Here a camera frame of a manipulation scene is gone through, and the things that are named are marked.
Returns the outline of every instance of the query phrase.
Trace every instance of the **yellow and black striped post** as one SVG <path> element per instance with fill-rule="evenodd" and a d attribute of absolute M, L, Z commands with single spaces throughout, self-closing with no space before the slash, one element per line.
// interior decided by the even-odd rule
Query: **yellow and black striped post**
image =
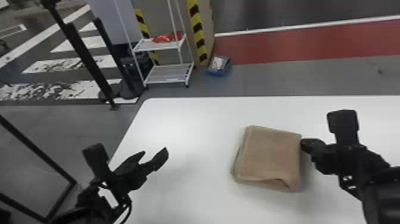
<path fill-rule="evenodd" d="M 135 9 L 135 14 L 137 18 L 137 22 L 139 23 L 140 31 L 142 31 L 143 37 L 149 39 L 150 38 L 150 32 L 149 28 L 147 27 L 145 23 L 145 17 L 143 16 L 143 11 L 140 9 Z M 154 64 L 156 66 L 160 65 L 160 62 L 158 61 L 158 56 L 155 51 L 150 51 L 150 57 L 153 59 Z"/>
<path fill-rule="evenodd" d="M 203 32 L 203 26 L 201 23 L 201 16 L 199 5 L 197 0 L 187 0 L 187 8 L 190 14 L 190 23 L 193 27 L 193 33 L 195 35 L 195 43 L 197 47 L 197 56 L 201 65 L 208 64 L 207 48 L 205 46 L 205 37 Z"/>

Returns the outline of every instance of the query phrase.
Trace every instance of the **white table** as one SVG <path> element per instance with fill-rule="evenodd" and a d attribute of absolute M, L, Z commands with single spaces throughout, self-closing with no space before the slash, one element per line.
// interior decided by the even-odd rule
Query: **white table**
<path fill-rule="evenodd" d="M 360 141 L 400 164 L 400 97 L 247 97 L 149 99 L 110 162 L 145 150 L 170 159 L 130 196 L 128 224 L 362 224 L 361 203 L 303 156 L 303 190 L 288 194 L 239 185 L 229 173 L 247 125 L 333 142 L 326 114 L 358 112 Z"/>

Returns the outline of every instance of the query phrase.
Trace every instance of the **beige towel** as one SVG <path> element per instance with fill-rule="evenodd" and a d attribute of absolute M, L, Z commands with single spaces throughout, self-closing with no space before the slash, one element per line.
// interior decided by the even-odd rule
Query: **beige towel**
<path fill-rule="evenodd" d="M 278 191 L 300 187 L 301 135 L 260 126 L 248 126 L 232 166 L 239 183 Z"/>

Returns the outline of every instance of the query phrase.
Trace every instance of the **white shelf rack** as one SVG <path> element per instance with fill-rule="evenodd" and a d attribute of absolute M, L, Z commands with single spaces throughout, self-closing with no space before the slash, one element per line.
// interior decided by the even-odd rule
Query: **white shelf rack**
<path fill-rule="evenodd" d="M 140 78 L 142 79 L 143 86 L 145 88 L 148 87 L 148 84 L 152 84 L 152 83 L 185 83 L 185 86 L 187 88 L 189 87 L 190 75 L 192 74 L 192 71 L 193 71 L 193 68 L 195 65 L 193 62 L 192 49 L 190 48 L 185 25 L 183 24 L 183 19 L 182 19 L 182 14 L 180 12 L 179 3 L 178 3 L 178 0 L 174 0 L 174 1 L 175 1 L 178 15 L 179 15 L 180 24 L 182 25 L 181 40 L 172 41 L 172 42 L 164 42 L 164 43 L 155 43 L 155 42 L 153 42 L 153 39 L 142 38 L 135 47 L 132 47 L 132 45 L 130 44 L 131 41 L 128 36 L 128 32 L 126 30 L 124 21 L 122 19 L 120 10 L 118 8 L 117 0 L 114 0 L 115 7 L 117 8 L 117 12 L 118 12 L 118 15 L 119 15 L 121 23 L 122 23 L 122 27 L 125 32 L 125 36 L 127 38 L 129 47 L 132 50 L 133 58 L 135 59 L 136 68 L 139 72 Z M 168 2 L 168 9 L 170 12 L 170 18 L 171 18 L 171 23 L 172 23 L 172 28 L 173 28 L 173 34 L 175 36 L 175 40 L 178 40 L 173 10 L 172 10 L 172 6 L 171 6 L 171 0 L 167 0 L 167 2 Z M 187 48 L 190 53 L 191 63 L 183 63 L 181 48 L 182 48 L 182 45 L 184 42 L 187 43 Z M 155 61 L 152 59 L 154 66 L 151 69 L 151 71 L 149 72 L 149 74 L 147 75 L 147 78 L 144 79 L 143 73 L 140 69 L 140 66 L 139 66 L 139 63 L 138 63 L 135 53 L 145 51 L 150 55 L 150 52 L 152 52 L 152 51 L 162 51 L 162 50 L 167 50 L 167 49 L 176 49 L 177 50 L 178 55 L 179 55 L 180 64 L 157 66 L 155 64 Z"/>
<path fill-rule="evenodd" d="M 182 39 L 178 42 L 164 42 L 164 43 L 155 43 L 153 42 L 153 38 L 145 39 L 142 38 L 139 43 L 133 48 L 133 52 L 142 52 L 142 51 L 160 51 L 167 49 L 181 49 L 184 41 L 186 40 L 186 34 L 182 36 Z"/>

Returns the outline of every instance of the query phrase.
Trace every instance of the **white wall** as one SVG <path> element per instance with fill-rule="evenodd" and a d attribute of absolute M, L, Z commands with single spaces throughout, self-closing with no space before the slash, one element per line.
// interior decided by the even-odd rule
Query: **white wall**
<path fill-rule="evenodd" d="M 105 30 L 113 44 L 127 43 L 126 37 L 114 5 L 114 0 L 86 0 L 95 15 L 104 24 Z M 129 38 L 132 42 L 142 38 L 135 11 L 130 0 L 117 0 L 119 9 L 123 16 Z"/>

